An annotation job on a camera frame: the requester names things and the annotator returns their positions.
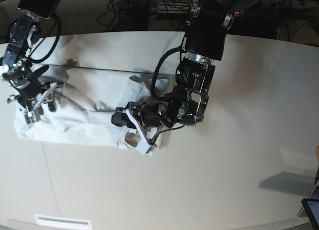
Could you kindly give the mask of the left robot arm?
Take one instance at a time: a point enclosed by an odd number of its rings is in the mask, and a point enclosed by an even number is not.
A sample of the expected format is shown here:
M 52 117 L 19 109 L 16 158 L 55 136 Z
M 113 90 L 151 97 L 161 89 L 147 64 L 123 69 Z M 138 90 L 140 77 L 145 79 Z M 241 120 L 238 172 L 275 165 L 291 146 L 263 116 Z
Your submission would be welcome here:
M 238 1 L 193 0 L 182 43 L 160 58 L 153 72 L 150 95 L 116 108 L 111 123 L 139 134 L 137 150 L 141 154 L 151 153 L 161 134 L 203 121 L 215 72 L 213 61 L 223 57 L 226 34 L 234 22 L 233 8 Z M 175 53 L 180 55 L 175 86 L 172 92 L 160 96 L 155 91 L 160 68 Z

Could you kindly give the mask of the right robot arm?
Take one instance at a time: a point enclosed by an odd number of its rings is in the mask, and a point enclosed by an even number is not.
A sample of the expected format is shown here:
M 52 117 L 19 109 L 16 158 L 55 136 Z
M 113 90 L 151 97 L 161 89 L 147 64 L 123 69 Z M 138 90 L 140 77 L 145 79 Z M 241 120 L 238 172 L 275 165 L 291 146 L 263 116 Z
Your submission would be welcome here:
M 48 71 L 48 65 L 35 71 L 31 69 L 33 64 L 40 64 L 48 59 L 58 44 L 62 21 L 55 10 L 60 2 L 61 0 L 20 0 L 18 9 L 22 10 L 22 16 L 11 27 L 8 46 L 0 59 L 0 76 L 18 92 L 7 101 L 17 104 L 27 124 L 41 120 L 43 104 L 48 105 L 49 111 L 56 111 L 55 91 L 64 85 L 59 81 L 40 81 L 40 77 Z M 57 34 L 48 53 L 41 59 L 33 59 L 34 45 L 40 39 L 40 22 L 43 19 L 54 20 Z

